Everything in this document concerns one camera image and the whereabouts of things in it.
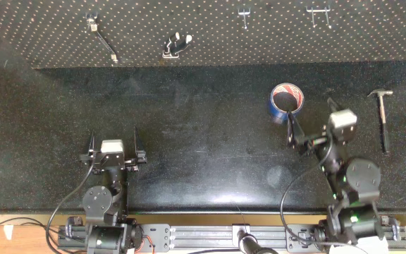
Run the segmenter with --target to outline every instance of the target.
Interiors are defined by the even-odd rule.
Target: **hanging tool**
[[[111,46],[109,46],[109,44],[106,42],[106,40],[104,40],[102,35],[100,35],[99,32],[98,32],[97,18],[98,18],[98,14],[93,14],[93,13],[88,13],[85,16],[85,19],[87,21],[87,29],[88,30],[90,29],[97,36],[98,40],[103,44],[104,47],[106,47],[106,49],[109,51],[109,53],[111,53],[112,61],[115,64],[117,64],[118,63],[117,54],[111,48]]]
[[[384,90],[383,88],[380,89],[375,89],[372,91],[368,97],[377,94],[379,97],[379,102],[380,102],[380,119],[381,119],[381,136],[383,139],[383,152],[385,155],[389,155],[390,150],[389,150],[389,137],[388,137],[388,129],[386,128],[386,115],[385,115],[385,107],[383,105],[383,96],[384,95],[392,95],[393,91],[391,90]]]
[[[244,8],[242,9],[242,11],[238,9],[238,15],[244,16],[244,29],[248,29],[246,16],[250,15],[250,8],[248,8],[248,11],[246,11]]]
[[[170,36],[166,42],[164,50],[162,51],[162,57],[177,59],[180,57],[179,53],[183,52],[187,47],[189,47],[190,42],[192,41],[191,35],[186,35],[185,39],[180,43],[176,44],[180,40],[180,33],[176,32]]]
[[[324,12],[325,13],[325,18],[327,19],[328,28],[331,28],[330,20],[328,19],[328,12],[329,11],[331,11],[330,6],[328,6],[328,8],[324,7],[323,10],[314,10],[312,7],[311,7],[311,9],[308,9],[308,7],[307,7],[307,12],[310,12],[311,16],[312,16],[313,28],[316,27],[316,24],[314,23],[314,13],[318,13],[318,12]]]

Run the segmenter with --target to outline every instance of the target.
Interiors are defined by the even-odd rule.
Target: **black pegboard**
[[[306,7],[328,13],[312,15]],[[250,8],[248,29],[239,8]],[[406,60],[406,1],[0,1],[0,35],[33,68],[112,66],[85,14],[120,58],[117,66],[198,66]],[[166,38],[192,35],[179,59]]]

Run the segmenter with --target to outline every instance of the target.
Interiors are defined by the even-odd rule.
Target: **black tabletop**
[[[122,139],[132,156],[135,126],[149,163],[128,176],[131,212],[277,212],[290,181],[317,163],[286,147],[286,127],[271,121],[269,93],[283,82],[305,95],[297,118],[307,134],[327,122],[328,97],[358,115],[350,155],[381,167],[380,211],[406,212],[406,62],[38,71],[0,62],[0,212],[51,211],[85,175],[78,155],[91,132],[98,146]],[[367,97],[380,87],[394,91],[384,98],[390,156]],[[82,195],[99,179],[63,211],[83,212]],[[291,190],[286,211],[323,212],[331,201],[315,171]]]

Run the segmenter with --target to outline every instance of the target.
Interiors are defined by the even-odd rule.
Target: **circular joint cover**
[[[85,212],[107,212],[112,205],[111,191],[105,186],[94,186],[87,190],[82,199]]]
[[[381,180],[380,168],[370,160],[355,158],[349,162],[345,180],[359,193],[376,190]]]

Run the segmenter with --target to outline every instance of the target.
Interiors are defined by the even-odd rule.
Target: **black clip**
[[[176,44],[177,41],[180,40],[180,33],[176,32],[174,35],[170,36],[164,50],[162,51],[162,57],[170,58],[170,59],[177,59],[180,57],[178,53],[184,51],[189,47],[190,41],[192,41],[191,35],[186,35],[184,40],[180,44]]]

